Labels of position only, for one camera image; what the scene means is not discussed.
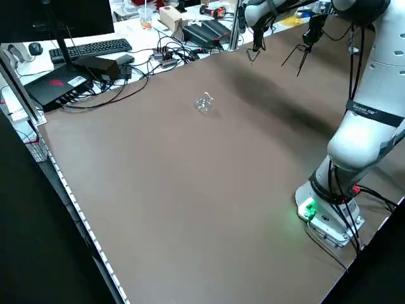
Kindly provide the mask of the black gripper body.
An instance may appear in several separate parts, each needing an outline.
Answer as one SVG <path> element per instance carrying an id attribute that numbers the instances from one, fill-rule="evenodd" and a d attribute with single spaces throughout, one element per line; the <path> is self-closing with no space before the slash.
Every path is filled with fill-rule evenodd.
<path id="1" fill-rule="evenodd" d="M 253 26 L 253 49 L 265 49 L 263 36 L 266 30 L 266 18 L 261 17 Z"/>
<path id="2" fill-rule="evenodd" d="M 316 44 L 323 35 L 323 27 L 325 25 L 326 15 L 313 15 L 308 22 L 308 30 L 302 35 L 305 45 Z"/>

